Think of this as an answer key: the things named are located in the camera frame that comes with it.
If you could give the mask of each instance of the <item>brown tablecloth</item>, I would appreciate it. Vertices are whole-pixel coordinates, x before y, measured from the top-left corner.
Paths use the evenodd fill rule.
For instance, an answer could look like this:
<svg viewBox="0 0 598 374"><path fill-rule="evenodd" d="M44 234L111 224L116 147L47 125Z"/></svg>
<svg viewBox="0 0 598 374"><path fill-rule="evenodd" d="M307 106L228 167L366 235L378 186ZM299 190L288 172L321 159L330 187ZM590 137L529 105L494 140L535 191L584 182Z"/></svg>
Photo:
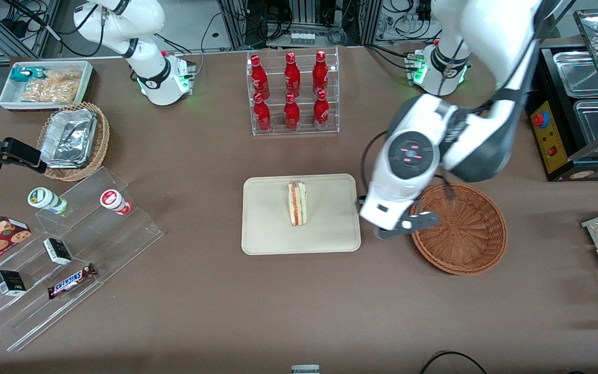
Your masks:
<svg viewBox="0 0 598 374"><path fill-rule="evenodd" d="M112 128L104 165L130 183L166 235L23 351L0 343L0 373L271 373L292 364L401 373L418 372L439 350L468 353L489 372L598 372L598 258L579 225L598 216L598 182L546 182L525 119L507 168L475 184L509 228L505 257L484 275L445 274L408 237L382 241L363 221L352 253L243 253L248 178L359 180L366 143L418 94L400 69L341 48L339 135L253 138L245 57L209 55L195 94L168 107L140 94L124 60L91 61L97 75L87 98ZM491 89L475 61L449 100L474 106ZM2 110L0 139L35 144L47 116ZM38 185L64 192L73 184L4 166L0 215L33 215L25 199ZM472 370L444 357L429 372Z"/></svg>

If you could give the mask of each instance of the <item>red soda bottle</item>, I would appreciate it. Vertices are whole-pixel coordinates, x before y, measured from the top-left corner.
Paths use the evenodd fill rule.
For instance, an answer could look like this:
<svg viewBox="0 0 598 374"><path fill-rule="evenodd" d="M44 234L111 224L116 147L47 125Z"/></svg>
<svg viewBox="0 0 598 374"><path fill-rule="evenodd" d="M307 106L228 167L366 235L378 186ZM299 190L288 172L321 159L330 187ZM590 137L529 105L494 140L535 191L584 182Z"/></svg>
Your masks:
<svg viewBox="0 0 598 374"><path fill-rule="evenodd" d="M262 93L256 92L253 95L253 113L255 114L255 121L258 123L258 128L261 132L271 131L271 115L269 114L269 107L264 103Z"/></svg>
<svg viewBox="0 0 598 374"><path fill-rule="evenodd" d="M251 79L253 81L253 88L255 92L262 94L262 99L269 99L269 82L266 78L266 71L260 65L260 57L258 55L251 56Z"/></svg>
<svg viewBox="0 0 598 374"><path fill-rule="evenodd" d="M318 100L313 105L313 126L317 130L326 130L329 120L329 103L327 102L327 91L318 88Z"/></svg>
<svg viewBox="0 0 598 374"><path fill-rule="evenodd" d="M301 94L301 73L299 73L294 53L289 52L285 55L285 62L287 62L285 65L285 87L296 99Z"/></svg>
<svg viewBox="0 0 598 374"><path fill-rule="evenodd" d="M294 94L288 92L285 95L285 127L288 128L290 132L297 132L299 131L299 106L296 102L294 102Z"/></svg>
<svg viewBox="0 0 598 374"><path fill-rule="evenodd" d="M315 55L315 66L313 66L313 94L317 95L318 90L322 88L327 89L327 73L329 69L325 60L327 54L323 50L319 50Z"/></svg>

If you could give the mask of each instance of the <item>red switch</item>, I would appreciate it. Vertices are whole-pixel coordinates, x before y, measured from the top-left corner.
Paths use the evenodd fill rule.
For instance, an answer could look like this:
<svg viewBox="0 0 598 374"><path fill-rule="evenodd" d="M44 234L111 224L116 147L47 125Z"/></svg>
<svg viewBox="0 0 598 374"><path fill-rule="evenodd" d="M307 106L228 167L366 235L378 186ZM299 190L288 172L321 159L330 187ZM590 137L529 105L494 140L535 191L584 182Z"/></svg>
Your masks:
<svg viewBox="0 0 598 374"><path fill-rule="evenodd" d="M546 117L543 114L541 114L541 113L534 114L534 116L532 116L532 125L539 127L539 126L543 125L543 122L545 120L546 120Z"/></svg>

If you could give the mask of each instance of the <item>brown wicker basket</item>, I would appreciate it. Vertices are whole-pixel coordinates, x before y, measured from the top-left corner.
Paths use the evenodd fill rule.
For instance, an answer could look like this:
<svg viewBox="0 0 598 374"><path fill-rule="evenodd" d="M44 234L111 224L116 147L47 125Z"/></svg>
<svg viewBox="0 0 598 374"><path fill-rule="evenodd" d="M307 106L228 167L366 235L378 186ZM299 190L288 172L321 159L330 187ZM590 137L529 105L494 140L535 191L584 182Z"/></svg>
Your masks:
<svg viewBox="0 0 598 374"><path fill-rule="evenodd" d="M412 239L433 265L456 275L477 275L498 263L507 246L505 219L483 192L467 184L434 184L422 194L422 209L439 223Z"/></svg>
<svg viewBox="0 0 598 374"><path fill-rule="evenodd" d="M64 182L75 182L77 180L85 179L95 173L103 163L103 159L105 159L105 154L107 152L107 142L110 140L110 125L107 123L107 118L105 118L103 112L90 102L81 102L80 104L67 106L66 108L59 109L59 111L70 112L78 111L80 109L89 109L90 111L95 112L98 116L97 133L93 136L92 154L89 163L81 169L48 168L45 170L45 177L63 180ZM43 139L45 139L45 132L48 129L48 125L50 125L49 118L45 121L45 126L43 126L43 129L40 131L40 137L38 137L38 141L36 142L36 149L40 149L40 146L43 145Z"/></svg>

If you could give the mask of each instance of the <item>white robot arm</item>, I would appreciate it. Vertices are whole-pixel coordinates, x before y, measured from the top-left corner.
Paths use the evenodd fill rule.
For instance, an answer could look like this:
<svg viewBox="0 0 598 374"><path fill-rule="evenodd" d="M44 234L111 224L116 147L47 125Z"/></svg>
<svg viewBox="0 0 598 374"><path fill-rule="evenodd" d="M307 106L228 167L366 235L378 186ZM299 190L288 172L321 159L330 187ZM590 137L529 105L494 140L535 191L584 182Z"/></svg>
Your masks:
<svg viewBox="0 0 598 374"><path fill-rule="evenodd" d="M102 43L128 61L152 103L169 105L192 92L190 71L195 67L164 56L148 37L161 31L166 21L156 0L95 0L77 7L73 21L85 39Z"/></svg>
<svg viewBox="0 0 598 374"><path fill-rule="evenodd" d="M536 66L536 29L559 3L432 0L444 36L424 50L415 76L429 94L408 100L392 120L360 211L379 228L379 237L407 234L427 224L425 217L407 211L438 166L465 182L491 178L506 166ZM487 117L434 96L455 90L470 51L486 64L499 88Z"/></svg>

